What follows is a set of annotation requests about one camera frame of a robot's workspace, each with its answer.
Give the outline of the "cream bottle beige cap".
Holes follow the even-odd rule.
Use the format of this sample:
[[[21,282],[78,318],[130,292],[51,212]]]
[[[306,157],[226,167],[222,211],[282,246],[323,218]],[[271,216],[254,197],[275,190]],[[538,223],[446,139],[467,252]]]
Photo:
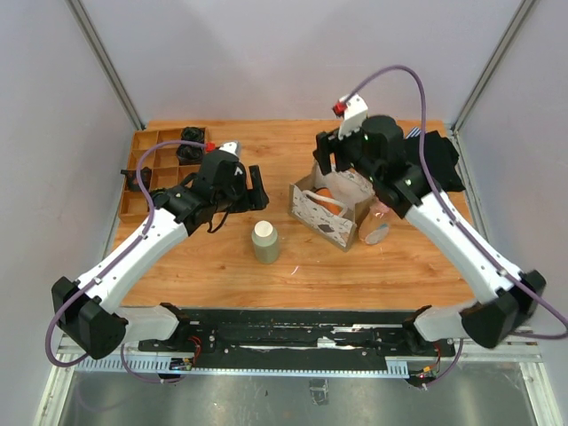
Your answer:
[[[270,222],[262,220],[255,224],[251,240],[256,260],[262,264],[274,263],[280,254],[279,235]]]

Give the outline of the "beige canvas bag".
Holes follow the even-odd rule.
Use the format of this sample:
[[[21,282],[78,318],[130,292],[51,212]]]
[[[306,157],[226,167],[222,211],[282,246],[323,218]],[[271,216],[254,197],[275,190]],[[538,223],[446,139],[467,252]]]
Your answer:
[[[343,252],[351,248],[375,192],[353,170],[323,174],[318,163],[289,186],[288,213]]]

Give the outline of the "clear bottle pink cap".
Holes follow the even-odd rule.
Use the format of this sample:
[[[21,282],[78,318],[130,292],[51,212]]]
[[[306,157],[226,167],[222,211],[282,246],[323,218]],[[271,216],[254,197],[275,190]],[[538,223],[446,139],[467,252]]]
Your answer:
[[[359,239],[370,246],[382,242],[389,233],[390,209],[379,200],[370,206],[366,217],[359,226]]]

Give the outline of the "blue white striped cloth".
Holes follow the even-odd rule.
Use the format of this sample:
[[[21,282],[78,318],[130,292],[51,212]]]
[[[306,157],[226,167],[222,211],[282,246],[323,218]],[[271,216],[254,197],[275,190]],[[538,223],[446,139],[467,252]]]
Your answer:
[[[422,129],[420,127],[413,127],[407,134],[406,138],[418,138],[422,135]]]

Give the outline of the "wooden compartment tray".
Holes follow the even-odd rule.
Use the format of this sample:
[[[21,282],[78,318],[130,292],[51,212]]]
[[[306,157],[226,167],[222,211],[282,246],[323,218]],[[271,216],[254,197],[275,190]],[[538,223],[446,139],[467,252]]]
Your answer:
[[[124,176],[119,218],[124,223],[139,224],[146,218],[148,206],[140,187],[150,192],[177,185],[196,172],[203,155],[215,145],[204,127],[166,130],[142,130],[134,133]]]

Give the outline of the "black garment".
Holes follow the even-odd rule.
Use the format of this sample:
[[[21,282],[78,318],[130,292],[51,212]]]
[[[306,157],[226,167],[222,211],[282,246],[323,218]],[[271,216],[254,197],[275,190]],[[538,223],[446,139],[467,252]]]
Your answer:
[[[418,166],[421,165],[419,139],[420,137],[405,138],[407,159]],[[456,171],[459,154],[452,142],[447,137],[441,136],[437,130],[427,132],[424,142],[424,156],[432,177],[447,193],[464,191],[462,179]]]

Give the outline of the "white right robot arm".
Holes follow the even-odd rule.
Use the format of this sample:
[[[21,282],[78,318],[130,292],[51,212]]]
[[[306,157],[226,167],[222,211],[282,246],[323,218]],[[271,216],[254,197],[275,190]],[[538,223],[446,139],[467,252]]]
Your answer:
[[[316,137],[313,156],[323,174],[353,170],[398,217],[426,235],[469,284],[474,301],[446,308],[430,305],[409,319],[404,348],[421,355],[435,341],[469,338],[496,347],[534,314],[546,287],[536,270],[524,272],[501,256],[450,202],[423,167],[406,159],[403,130],[388,115],[370,115],[359,95],[333,107],[338,129]]]

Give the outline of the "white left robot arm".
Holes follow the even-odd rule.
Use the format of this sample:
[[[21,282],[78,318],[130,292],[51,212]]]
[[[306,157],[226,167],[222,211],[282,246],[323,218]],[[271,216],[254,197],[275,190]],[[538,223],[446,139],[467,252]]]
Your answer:
[[[209,233],[217,213],[265,209],[269,199],[258,166],[244,167],[241,145],[225,142],[204,154],[197,172],[180,184],[144,191],[149,212],[141,226],[109,256],[75,280],[62,277],[52,288],[59,327],[92,359],[103,359],[124,343],[155,340],[171,351],[198,342],[198,324],[172,304],[124,308],[123,298],[166,253],[200,226]]]

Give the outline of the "rolled tie dark blue dotted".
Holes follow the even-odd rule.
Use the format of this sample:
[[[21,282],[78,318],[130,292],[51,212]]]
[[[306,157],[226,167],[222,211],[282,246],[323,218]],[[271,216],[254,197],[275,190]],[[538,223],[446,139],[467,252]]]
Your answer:
[[[201,164],[204,156],[204,148],[202,146],[179,145],[176,151],[176,157],[180,166]]]

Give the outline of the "rolled tie green pattern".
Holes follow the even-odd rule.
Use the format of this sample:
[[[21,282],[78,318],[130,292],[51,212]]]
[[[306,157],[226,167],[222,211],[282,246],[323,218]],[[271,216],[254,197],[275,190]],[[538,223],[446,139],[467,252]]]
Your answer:
[[[206,140],[206,129],[194,126],[185,127],[181,131],[180,138],[184,141],[204,144]]]

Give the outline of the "rolled tie orange pattern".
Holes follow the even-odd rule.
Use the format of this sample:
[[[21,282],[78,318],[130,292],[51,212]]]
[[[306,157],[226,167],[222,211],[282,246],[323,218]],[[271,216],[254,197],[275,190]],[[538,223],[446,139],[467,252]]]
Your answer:
[[[143,185],[146,190],[150,189],[150,183],[152,178],[152,170],[148,167],[144,167],[140,171],[140,177],[138,177],[135,170],[121,170],[121,174],[125,178],[125,189],[130,192],[140,192],[140,185]]]

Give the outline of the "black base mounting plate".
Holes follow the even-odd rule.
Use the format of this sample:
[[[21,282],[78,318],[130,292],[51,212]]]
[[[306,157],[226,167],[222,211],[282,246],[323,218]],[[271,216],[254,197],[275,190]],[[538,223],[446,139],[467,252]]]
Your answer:
[[[186,338],[177,345],[158,340],[140,351],[190,352],[205,367],[382,367],[388,357],[449,359],[445,339],[415,343],[404,329],[405,311],[189,309]]]

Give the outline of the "right aluminium frame post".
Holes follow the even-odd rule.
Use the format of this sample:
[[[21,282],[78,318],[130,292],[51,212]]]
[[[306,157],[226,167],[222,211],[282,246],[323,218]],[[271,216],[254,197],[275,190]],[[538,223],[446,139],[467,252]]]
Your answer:
[[[519,3],[512,18],[510,19],[503,34],[501,35],[499,42],[493,49],[493,52],[490,55],[488,61],[485,63],[480,76],[476,80],[476,83],[474,84],[466,101],[461,107],[459,114],[451,125],[450,130],[453,134],[457,134],[464,126],[465,122],[469,119],[469,116],[484,94],[485,89],[492,81],[502,61],[508,54],[512,44],[519,36],[521,30],[523,29],[523,26],[528,21],[533,10],[539,3],[540,1],[538,0],[522,0]]]

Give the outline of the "aluminium frame post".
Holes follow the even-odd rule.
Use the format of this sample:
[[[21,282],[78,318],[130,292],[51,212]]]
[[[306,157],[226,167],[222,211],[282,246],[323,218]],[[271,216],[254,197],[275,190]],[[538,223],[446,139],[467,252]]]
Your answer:
[[[117,73],[113,61],[111,60],[99,32],[83,4],[83,1],[65,0],[65,4],[73,15],[78,27],[82,31],[85,41],[90,46],[99,66],[110,83],[115,96],[121,104],[125,114],[128,116],[131,124],[136,130],[144,130],[146,126],[132,102],[121,77]]]
[[[512,18],[510,19],[503,34],[501,35],[499,42],[493,49],[493,52],[490,55],[488,61],[485,63],[480,76],[476,80],[476,83],[474,84],[466,101],[461,107],[459,114],[451,125],[450,130],[453,134],[457,134],[464,126],[465,122],[469,119],[469,116],[484,94],[485,89],[492,81],[502,61],[508,54],[512,44],[519,36],[521,30],[523,29],[523,26],[528,21],[533,10],[539,3],[540,1],[538,0],[522,0],[519,3]]]

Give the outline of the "left aluminium frame post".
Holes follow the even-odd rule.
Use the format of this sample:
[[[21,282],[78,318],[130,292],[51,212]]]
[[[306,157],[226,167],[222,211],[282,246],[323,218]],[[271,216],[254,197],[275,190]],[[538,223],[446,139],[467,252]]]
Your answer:
[[[90,46],[99,66],[110,83],[115,96],[121,104],[125,114],[128,116],[131,124],[136,130],[144,130],[146,126],[132,102],[121,77],[117,73],[113,61],[111,60],[99,32],[83,4],[83,1],[65,0],[65,4],[73,15],[78,27],[82,31],[85,41]]]

